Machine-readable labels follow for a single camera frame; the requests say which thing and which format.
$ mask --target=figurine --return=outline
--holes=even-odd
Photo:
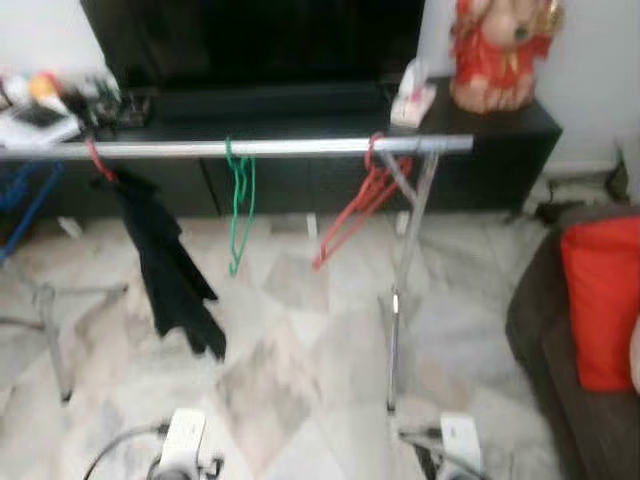
[[[451,95],[475,113],[516,110],[533,100],[533,60],[560,29],[559,0],[457,0]]]

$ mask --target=white wall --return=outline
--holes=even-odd
[[[539,71],[538,97],[563,126],[556,164],[608,161],[614,136],[640,129],[640,2],[564,0],[565,28]],[[432,74],[453,69],[455,0],[426,0],[421,45]],[[0,0],[0,68],[103,69],[79,0]]]
[[[558,170],[566,162],[608,164],[614,137],[640,131],[640,2],[564,0],[564,5],[566,23],[538,71],[537,90],[564,128],[552,154]],[[455,0],[427,0],[419,48],[434,75],[454,68],[448,56],[454,6]]]

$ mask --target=blue metal frame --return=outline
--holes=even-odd
[[[62,173],[64,171],[64,165],[62,164],[62,162],[58,160],[54,162],[39,161],[35,163],[27,163],[21,166],[18,172],[14,176],[14,180],[17,178],[20,181],[14,182],[14,185],[12,186],[12,188],[14,187],[21,188],[22,180],[26,180],[28,176],[31,175],[33,172],[40,170],[42,168],[45,168],[47,166],[52,167],[51,174],[49,175],[45,183],[40,187],[40,190],[38,190],[38,193],[36,194],[35,198],[29,204],[27,211],[22,215],[22,218],[20,219],[20,223],[9,236],[9,240],[7,241],[7,243],[0,247],[0,263],[2,263],[4,260],[9,258],[9,256],[15,250],[18,242],[26,232],[29,225],[31,225],[31,222],[33,221],[33,218],[35,217],[36,213],[38,212],[38,210],[46,200],[47,196],[49,195],[51,190],[53,190],[53,187],[56,185],[56,183],[62,176]]]

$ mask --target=black garment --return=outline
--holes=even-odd
[[[163,337],[182,327],[194,353],[209,347],[216,358],[224,359],[226,337],[203,305],[203,299],[218,297],[180,243],[180,226],[155,198],[155,185],[122,169],[116,174],[118,181],[111,185],[140,255],[158,334]]]

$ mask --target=cable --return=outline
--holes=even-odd
[[[491,478],[486,476],[484,473],[478,471],[476,468],[472,467],[471,465],[469,465],[467,462],[465,462],[461,458],[458,458],[455,455],[451,455],[450,453],[447,453],[444,450],[443,447],[441,447],[441,446],[439,446],[439,445],[437,445],[435,443],[432,443],[430,441],[424,440],[424,438],[415,437],[411,433],[400,432],[400,438],[402,440],[404,440],[405,442],[413,445],[414,447],[424,448],[425,450],[429,451],[430,453],[437,453],[438,455],[440,455],[445,460],[448,460],[451,463],[453,463],[454,465],[456,465],[457,467],[462,468],[465,472],[473,475],[478,480],[491,480]]]
[[[115,437],[113,440],[111,440],[100,451],[98,456],[93,460],[93,462],[91,462],[91,465],[89,466],[89,468],[87,469],[87,472],[82,477],[82,480],[89,480],[89,477],[91,476],[95,468],[100,463],[100,460],[102,460],[111,450],[116,448],[125,440],[129,440],[131,438],[134,438],[140,435],[145,435],[148,433],[155,433],[156,435],[164,436],[167,434],[168,431],[169,431],[169,422],[162,422],[159,425],[148,425],[146,427],[136,427],[121,433],[120,435]]]

